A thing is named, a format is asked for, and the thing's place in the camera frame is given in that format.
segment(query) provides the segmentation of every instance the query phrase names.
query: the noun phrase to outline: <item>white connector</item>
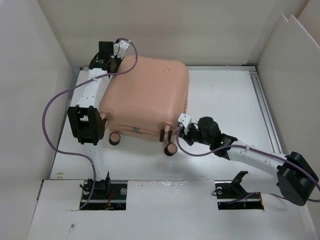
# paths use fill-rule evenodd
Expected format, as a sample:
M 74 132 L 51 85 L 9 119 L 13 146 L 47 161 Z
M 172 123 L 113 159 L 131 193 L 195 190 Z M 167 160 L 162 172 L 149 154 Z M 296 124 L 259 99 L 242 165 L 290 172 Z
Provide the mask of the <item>white connector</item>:
M 192 119 L 189 115 L 181 113 L 178 118 L 178 124 L 183 125 L 184 127 L 184 134 L 188 134 L 189 125 L 192 123 Z
M 113 54 L 115 57 L 123 59 L 126 54 L 126 50 L 129 48 L 129 43 L 124 40 L 113 44 Z

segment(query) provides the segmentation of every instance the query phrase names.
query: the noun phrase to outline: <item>white floor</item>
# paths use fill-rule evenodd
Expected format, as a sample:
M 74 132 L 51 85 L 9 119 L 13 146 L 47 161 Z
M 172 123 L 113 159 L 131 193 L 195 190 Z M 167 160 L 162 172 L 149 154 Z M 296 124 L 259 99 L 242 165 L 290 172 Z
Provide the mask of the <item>white floor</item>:
M 191 68 L 187 114 L 194 121 L 210 116 L 220 126 L 223 133 L 271 152 L 270 139 L 262 117 L 256 93 L 248 70 L 241 68 Z M 78 84 L 85 81 L 88 73 L 82 71 Z M 75 105 L 82 95 L 83 88 L 76 90 L 71 105 Z M 229 162 L 214 155 L 190 157 L 178 152 L 172 157 L 163 153 L 160 142 L 147 142 L 141 139 L 122 136 L 117 146 L 111 146 L 106 132 L 101 141 L 104 175 L 110 171 L 113 180 L 201 180 L 232 179 L 239 169 L 264 175 L 248 166 Z M 205 153 L 208 146 L 195 144 L 182 145 L 192 153 Z M 69 120 L 63 128 L 59 149 L 85 153 L 77 139 L 73 138 Z M 77 156 L 57 154 L 51 179 L 92 178 L 89 162 Z
M 78 83 L 85 81 L 82 71 Z M 75 92 L 74 105 L 81 90 Z M 271 152 L 271 140 L 247 68 L 190 69 L 188 113 L 196 121 L 211 116 L 221 130 Z M 218 210 L 214 180 L 230 180 L 243 170 L 251 178 L 268 175 L 214 155 L 196 158 L 178 152 L 166 157 L 162 144 L 122 137 L 102 140 L 104 171 L 113 180 L 131 180 L 125 211 L 80 211 L 79 184 L 92 177 L 85 159 L 57 154 L 44 182 L 28 240 L 317 240 L 306 206 L 263 194 L 265 210 Z M 195 144 L 190 152 L 208 147 Z M 59 148 L 83 153 L 67 121 Z
M 307 207 L 218 210 L 212 180 L 130 181 L 124 211 L 82 211 L 82 180 L 47 180 L 28 240 L 317 240 Z

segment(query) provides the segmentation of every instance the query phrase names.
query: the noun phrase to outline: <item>pink suitcase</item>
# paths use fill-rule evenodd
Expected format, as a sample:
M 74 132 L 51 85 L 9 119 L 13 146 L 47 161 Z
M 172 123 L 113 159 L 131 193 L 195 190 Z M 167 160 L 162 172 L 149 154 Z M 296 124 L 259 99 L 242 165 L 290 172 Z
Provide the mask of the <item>pink suitcase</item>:
M 118 70 L 132 67 L 135 56 L 126 56 Z M 173 143 L 178 117 L 188 105 L 189 71 L 173 60 L 138 57 L 127 74 L 114 76 L 100 102 L 100 114 L 108 119 L 109 142 L 117 145 L 120 134 L 164 143 L 164 152 L 177 152 Z

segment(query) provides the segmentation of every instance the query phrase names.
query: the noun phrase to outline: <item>cable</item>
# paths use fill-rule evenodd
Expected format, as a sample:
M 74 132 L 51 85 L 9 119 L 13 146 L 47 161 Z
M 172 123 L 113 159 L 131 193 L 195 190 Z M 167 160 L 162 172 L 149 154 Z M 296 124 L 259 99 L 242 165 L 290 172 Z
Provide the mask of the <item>cable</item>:
M 105 207 L 104 207 L 105 210 L 107 209 L 107 207 L 109 207 L 110 200 L 112 199 L 112 197 L 114 196 L 114 194 L 115 194 L 115 190 L 112 190 L 111 195 L 110 195 L 110 197 L 109 197 L 109 199 L 108 199 L 108 202 L 105 204 Z
M 46 129 L 46 115 L 47 115 L 47 112 L 48 112 L 48 109 L 50 107 L 50 105 L 53 103 L 54 100 L 56 100 L 58 97 L 60 97 L 61 95 L 63 94 L 66 94 L 66 93 L 69 93 L 83 85 L 86 85 L 90 82 L 92 82 L 93 80 L 95 79 L 100 79 L 100 78 L 103 78 L 103 77 L 109 77 L 109 76 L 116 76 L 116 75 L 122 75 L 122 74 L 126 74 L 128 72 L 130 72 L 132 69 L 134 69 L 134 67 L 137 65 L 137 62 L 138 62 L 138 51 L 136 49 L 136 46 L 128 39 L 126 38 L 118 38 L 117 40 L 123 40 L 123 41 L 126 41 L 128 43 L 131 44 L 131 46 L 133 47 L 134 51 L 135 51 L 135 62 L 133 64 L 133 66 L 126 70 L 126 71 L 123 71 L 123 72 L 115 72 L 115 73 L 106 73 L 106 74 L 102 74 L 100 76 L 96 76 L 96 77 L 93 77 L 83 83 L 80 83 L 79 85 L 76 85 L 74 87 L 71 87 L 67 90 L 64 90 L 60 93 L 58 93 L 57 95 L 55 95 L 53 98 L 50 99 L 50 101 L 47 103 L 47 105 L 45 106 L 44 110 L 43 110 L 43 114 L 42 114 L 42 131 L 43 131 L 43 134 L 44 134 L 44 137 L 46 139 L 46 141 L 48 142 L 49 146 L 55 150 L 57 153 L 60 153 L 60 154 L 65 154 L 65 155 L 72 155 L 72 156 L 79 156 L 79 157 L 83 157 L 83 158 L 86 158 L 90 163 L 91 163 L 91 166 L 92 166 L 92 171 L 93 171 L 93 183 L 92 183 L 92 189 L 90 191 L 90 194 L 88 196 L 88 199 L 87 201 L 79 208 L 79 209 L 82 209 L 84 208 L 88 202 L 90 201 L 93 193 L 94 193 L 94 189 L 95 189 L 95 185 L 96 185 L 96 177 L 97 177 L 97 173 L 96 173 L 96 168 L 95 168 L 95 165 L 94 165 L 94 162 L 93 160 L 88 157 L 87 155 L 84 155 L 84 154 L 81 154 L 81 153 L 76 153 L 76 152 L 68 152 L 68 151 L 61 151 L 59 150 L 57 147 L 54 146 L 54 144 L 51 142 L 49 136 L 48 136 L 48 133 L 47 133 L 47 129 Z
M 206 153 L 202 153 L 202 154 L 193 154 L 193 153 L 190 153 L 190 152 L 184 150 L 184 149 L 181 147 L 180 143 L 179 143 L 179 133 L 180 133 L 181 129 L 182 129 L 182 127 L 179 126 L 179 129 L 178 129 L 177 134 L 176 134 L 176 144 L 178 145 L 179 149 L 180 149 L 182 152 L 184 152 L 185 154 L 187 154 L 187 155 L 189 155 L 189 156 L 192 156 L 192 157 L 203 157 L 203 156 L 207 156 L 207 155 L 209 155 L 209 154 L 214 154 L 215 152 L 218 152 L 218 151 L 220 151 L 220 150 L 222 150 L 222 149 L 228 149 L 228 148 L 248 149 L 248 150 L 250 150 L 250 151 L 252 151 L 252 152 L 255 152 L 255 153 L 257 153 L 257 154 L 260 154 L 260 155 L 263 155 L 263 156 L 266 156 L 266 157 L 272 158 L 272 159 L 278 159 L 278 160 L 280 160 L 280 161 L 282 161 L 282 162 L 285 162 L 286 164 L 289 164 L 290 166 L 294 167 L 295 169 L 297 169 L 297 170 L 299 170 L 301 173 L 303 173 L 308 179 L 310 179 L 310 180 L 315 184 L 315 186 L 318 188 L 318 190 L 320 191 L 320 185 L 319 185 L 319 183 L 318 183 L 308 172 L 306 172 L 304 169 L 302 169 L 302 168 L 299 167 L 298 165 L 290 162 L 289 160 L 287 160 L 287 159 L 285 159 L 285 158 L 282 158 L 282 157 L 279 157 L 279 156 L 277 156 L 277 155 L 273 155 L 273 154 L 270 154 L 270 153 L 267 153 L 267 152 L 264 152 L 264 151 L 255 149 L 255 148 L 250 148 L 250 147 L 248 148 L 248 146 L 244 146 L 244 145 L 226 145 L 226 146 L 221 146 L 221 147 L 218 147 L 218 148 L 216 148 L 216 149 L 214 149 L 214 150 L 212 150 L 212 151 L 209 151 L 209 152 L 206 152 Z M 246 198 L 248 198 L 248 197 L 250 197 L 250 196 L 252 196 L 253 194 L 256 194 L 256 193 L 255 193 L 255 192 L 252 192 L 252 195 L 250 195 L 250 194 L 247 195 L 247 196 L 245 196 L 244 198 L 237 199 L 237 201 L 241 201 L 241 200 L 243 200 L 243 199 L 246 199 Z M 320 203 L 320 199 L 315 200 L 315 199 L 310 199 L 310 198 L 309 198 L 308 201 L 314 202 L 314 203 Z

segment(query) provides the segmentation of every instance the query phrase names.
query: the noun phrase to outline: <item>robotic arm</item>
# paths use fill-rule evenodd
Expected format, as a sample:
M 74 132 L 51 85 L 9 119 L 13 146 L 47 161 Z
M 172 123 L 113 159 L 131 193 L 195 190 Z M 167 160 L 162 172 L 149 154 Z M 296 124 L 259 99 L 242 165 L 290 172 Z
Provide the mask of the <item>robotic arm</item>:
M 93 79 L 85 86 L 84 92 L 75 106 L 68 108 L 67 114 L 72 135 L 84 145 L 85 153 L 89 156 L 96 168 L 96 180 L 104 179 L 101 169 L 103 165 L 102 147 L 99 140 L 105 135 L 107 120 L 98 111 L 100 101 L 106 91 L 108 80 L 112 76 L 95 79 L 97 76 L 116 73 L 124 59 L 129 43 L 124 40 L 100 41 L 99 52 L 89 65 L 88 80 Z
M 116 73 L 128 47 L 129 44 L 121 39 L 115 42 L 99 42 L 99 52 L 89 65 L 88 79 L 93 81 L 86 85 L 78 103 L 70 106 L 67 111 L 72 134 L 85 146 L 86 154 L 92 159 L 97 172 L 94 180 L 97 183 L 93 191 L 106 190 L 106 183 L 109 182 L 108 176 L 104 179 L 100 172 L 104 167 L 102 167 L 102 148 L 99 140 L 104 137 L 107 120 L 99 113 L 98 106 L 111 76 L 98 79 L 95 77 Z M 178 118 L 178 126 L 180 127 L 178 136 L 188 145 L 192 146 L 194 143 L 207 145 L 212 151 L 209 153 L 229 161 L 245 163 L 271 176 L 271 180 L 257 180 L 251 179 L 247 171 L 241 171 L 233 180 L 216 180 L 218 200 L 240 199 L 249 193 L 261 192 L 282 194 L 291 203 L 303 206 L 319 182 L 318 176 L 299 153 L 284 155 L 259 151 L 234 136 L 221 133 L 218 124 L 211 117 L 205 116 L 197 123 L 193 123 L 190 116 L 182 113 Z
M 189 146 L 194 143 L 208 145 L 216 156 L 253 166 L 272 177 L 271 181 L 248 179 L 245 177 L 248 172 L 241 171 L 233 180 L 215 181 L 220 195 L 224 189 L 227 190 L 228 198 L 234 199 L 254 192 L 282 194 L 291 203 L 303 206 L 316 185 L 288 162 L 306 171 L 316 182 L 319 181 L 318 176 L 301 154 L 297 152 L 292 152 L 290 155 L 263 153 L 234 136 L 221 133 L 218 124 L 211 117 L 202 117 L 196 124 L 192 123 L 190 116 L 182 113 L 178 118 L 178 125 L 180 126 L 179 137 Z

